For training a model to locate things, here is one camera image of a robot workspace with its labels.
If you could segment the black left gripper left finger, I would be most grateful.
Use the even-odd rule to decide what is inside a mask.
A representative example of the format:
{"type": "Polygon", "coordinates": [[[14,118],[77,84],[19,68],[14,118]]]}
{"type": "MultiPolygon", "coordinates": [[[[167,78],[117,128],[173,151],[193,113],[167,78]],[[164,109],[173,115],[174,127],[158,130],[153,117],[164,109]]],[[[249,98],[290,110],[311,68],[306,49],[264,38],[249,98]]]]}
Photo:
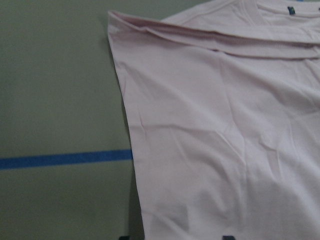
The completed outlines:
{"type": "Polygon", "coordinates": [[[130,236],[129,236],[129,235],[120,236],[120,237],[118,238],[118,240],[130,240],[130,236]]]}

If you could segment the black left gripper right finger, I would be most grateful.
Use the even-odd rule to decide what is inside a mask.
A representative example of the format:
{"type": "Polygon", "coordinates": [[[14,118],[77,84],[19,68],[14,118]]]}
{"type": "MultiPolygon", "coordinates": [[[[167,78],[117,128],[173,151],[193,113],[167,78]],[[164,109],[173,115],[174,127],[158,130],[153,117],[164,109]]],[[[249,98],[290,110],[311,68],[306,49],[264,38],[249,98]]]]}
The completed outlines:
{"type": "Polygon", "coordinates": [[[222,240],[235,240],[233,235],[223,235],[222,240]]]}

